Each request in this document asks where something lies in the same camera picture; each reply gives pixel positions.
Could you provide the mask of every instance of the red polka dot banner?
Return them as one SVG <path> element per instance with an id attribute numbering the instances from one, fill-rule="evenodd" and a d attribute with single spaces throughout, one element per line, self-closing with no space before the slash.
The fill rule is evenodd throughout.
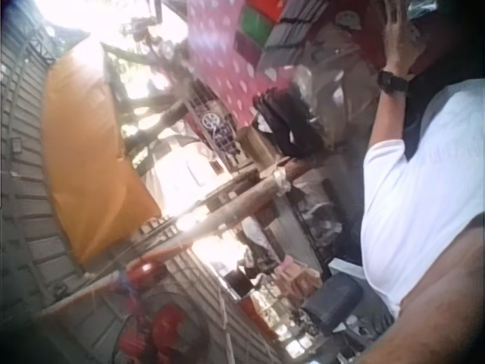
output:
<path id="1" fill-rule="evenodd" d="M 196 76 L 209 85 L 239 126 L 251 123 L 252 97 L 271 87 L 285 88 L 291 67 L 256 72 L 233 48 L 244 0 L 188 0 L 190 61 Z"/>

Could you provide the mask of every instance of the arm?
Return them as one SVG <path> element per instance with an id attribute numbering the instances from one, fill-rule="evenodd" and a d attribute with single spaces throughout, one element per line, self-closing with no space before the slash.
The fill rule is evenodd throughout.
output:
<path id="1" fill-rule="evenodd" d="M 396 71 L 392 71 L 391 67 L 386 67 L 386 71 L 393 72 L 393 74 L 398 76 Z M 379 105 L 377 106 L 369 147 L 384 140 L 402 139 L 405 100 L 404 93 L 388 95 L 384 91 L 380 92 Z"/>
<path id="2" fill-rule="evenodd" d="M 483 228 L 467 231 L 453 244 L 433 268 L 441 279 L 416 295 L 358 364 L 464 362 L 463 354 L 483 330 Z M 464 246 L 469 253 L 456 261 Z"/>
<path id="3" fill-rule="evenodd" d="M 386 0 L 387 24 L 384 34 L 386 49 L 385 71 L 397 77 L 407 78 L 409 68 L 423 52 L 422 44 L 415 44 L 408 36 L 406 26 L 406 0 Z M 376 119 L 372 128 L 369 147 L 384 140 L 402 139 L 405 94 L 384 91 L 380 93 Z"/>

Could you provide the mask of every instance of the wheel logo sign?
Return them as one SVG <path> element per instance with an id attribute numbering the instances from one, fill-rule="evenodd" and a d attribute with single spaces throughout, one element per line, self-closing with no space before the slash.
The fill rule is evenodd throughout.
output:
<path id="1" fill-rule="evenodd" d="M 213 130 L 219 126 L 221 123 L 221 118 L 213 112 L 208 112 L 202 116 L 202 125 L 204 125 L 205 129 Z"/>

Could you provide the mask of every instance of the man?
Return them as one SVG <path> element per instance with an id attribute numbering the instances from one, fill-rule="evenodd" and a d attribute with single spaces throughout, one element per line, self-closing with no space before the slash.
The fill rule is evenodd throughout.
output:
<path id="1" fill-rule="evenodd" d="M 407 161 L 405 79 L 424 47 L 410 40 L 405 3 L 386 0 L 387 73 L 364 160 L 361 229 L 366 277 L 397 320 L 357 362 L 462 362 L 483 330 L 485 80 L 434 96 Z"/>

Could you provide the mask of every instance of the wooden pole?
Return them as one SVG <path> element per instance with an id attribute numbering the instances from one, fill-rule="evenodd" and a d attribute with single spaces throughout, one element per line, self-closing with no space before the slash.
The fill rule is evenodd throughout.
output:
<path id="1" fill-rule="evenodd" d="M 296 178 L 302 176 L 314 167 L 314 162 L 314 158 L 312 160 L 290 160 L 283 166 L 286 172 L 286 180 L 292 182 Z M 167 261 L 182 251 L 189 249 L 196 240 L 213 234 L 220 228 L 224 228 L 224 230 L 231 228 L 272 200 L 279 190 L 280 187 L 273 174 L 264 178 L 254 187 L 211 213 L 204 221 L 197 224 L 190 231 L 175 236 L 168 242 L 163 243 L 163 245 L 161 240 L 155 241 L 149 247 L 151 250 L 139 259 L 130 262 L 127 265 L 127 269 L 130 270 L 142 263 Z M 93 295 L 101 290 L 105 290 L 117 280 L 119 274 L 119 271 L 115 271 L 99 279 L 71 296 L 42 310 L 38 317 L 43 319 L 56 312 L 60 312 L 65 307 L 88 295 Z"/>

